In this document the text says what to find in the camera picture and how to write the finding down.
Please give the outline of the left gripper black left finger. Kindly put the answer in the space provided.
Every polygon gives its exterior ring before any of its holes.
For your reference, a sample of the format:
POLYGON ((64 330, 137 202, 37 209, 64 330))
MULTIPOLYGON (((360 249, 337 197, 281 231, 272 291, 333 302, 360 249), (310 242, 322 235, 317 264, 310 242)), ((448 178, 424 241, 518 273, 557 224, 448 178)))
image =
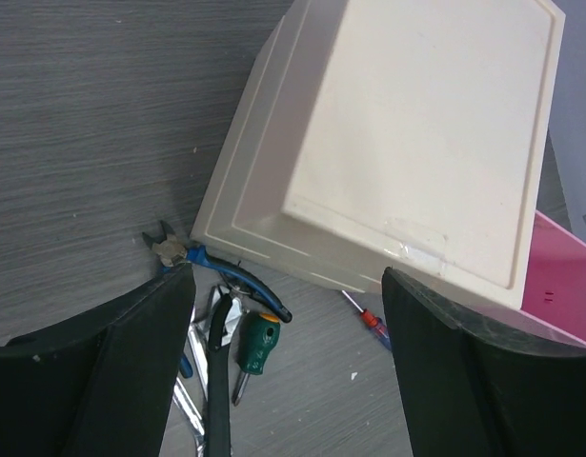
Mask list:
POLYGON ((155 456, 195 297, 183 266, 0 347, 0 456, 155 456))

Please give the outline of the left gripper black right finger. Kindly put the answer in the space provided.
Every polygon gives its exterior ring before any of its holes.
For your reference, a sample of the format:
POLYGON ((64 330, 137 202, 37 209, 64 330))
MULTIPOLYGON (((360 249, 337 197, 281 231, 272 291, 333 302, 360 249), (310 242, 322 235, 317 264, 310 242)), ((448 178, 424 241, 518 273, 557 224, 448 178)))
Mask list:
POLYGON ((382 301, 416 456, 586 456, 586 348, 387 268, 382 301))

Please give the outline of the large pink drawer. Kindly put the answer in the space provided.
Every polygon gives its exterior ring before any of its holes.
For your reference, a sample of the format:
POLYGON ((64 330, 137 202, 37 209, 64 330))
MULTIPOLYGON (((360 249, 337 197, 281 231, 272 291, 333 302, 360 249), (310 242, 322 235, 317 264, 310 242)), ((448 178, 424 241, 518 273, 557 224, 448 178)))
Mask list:
POLYGON ((512 328, 586 348, 586 244, 538 212, 521 309, 475 310, 512 328))

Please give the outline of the cream drawer cabinet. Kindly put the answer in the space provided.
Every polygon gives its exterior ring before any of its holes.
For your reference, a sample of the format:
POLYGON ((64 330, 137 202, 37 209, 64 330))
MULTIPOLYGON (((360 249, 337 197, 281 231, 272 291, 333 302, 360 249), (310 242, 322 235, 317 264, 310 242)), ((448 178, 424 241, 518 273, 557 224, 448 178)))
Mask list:
POLYGON ((565 24, 552 1, 296 1, 192 227, 326 288, 396 268, 519 309, 565 24))

